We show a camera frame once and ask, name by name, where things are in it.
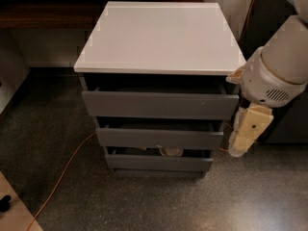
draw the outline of white tabletop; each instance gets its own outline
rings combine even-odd
[[[227,75],[244,63],[217,3],[109,2],[74,69]]]

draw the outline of speckled floor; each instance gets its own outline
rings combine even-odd
[[[33,215],[94,131],[78,77],[45,71],[31,72],[0,121],[0,171]],[[38,223],[45,231],[308,230],[308,145],[256,144],[240,159],[217,151],[203,179],[124,178],[109,172],[93,138]]]

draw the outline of black object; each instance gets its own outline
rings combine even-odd
[[[5,195],[0,200],[0,212],[6,212],[10,209],[10,200],[11,200],[11,197],[9,195]]]

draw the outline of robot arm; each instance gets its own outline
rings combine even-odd
[[[294,0],[290,16],[247,63],[227,77],[239,84],[251,104],[240,108],[229,140],[229,153],[242,156],[273,120],[271,108],[287,105],[308,83],[308,0]]]

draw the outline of drawer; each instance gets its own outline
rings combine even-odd
[[[90,116],[229,119],[238,95],[221,76],[85,74]]]
[[[205,172],[213,162],[211,153],[207,151],[196,151],[196,155],[196,152],[186,153],[182,157],[163,157],[154,149],[147,151],[147,155],[133,155],[130,148],[114,147],[108,150],[111,154],[105,155],[106,162],[113,169]]]
[[[90,116],[227,120],[237,95],[83,91]]]
[[[96,129],[102,146],[211,150],[219,147],[223,136],[222,132],[215,131],[214,122],[210,121],[102,117],[98,121],[103,126]]]

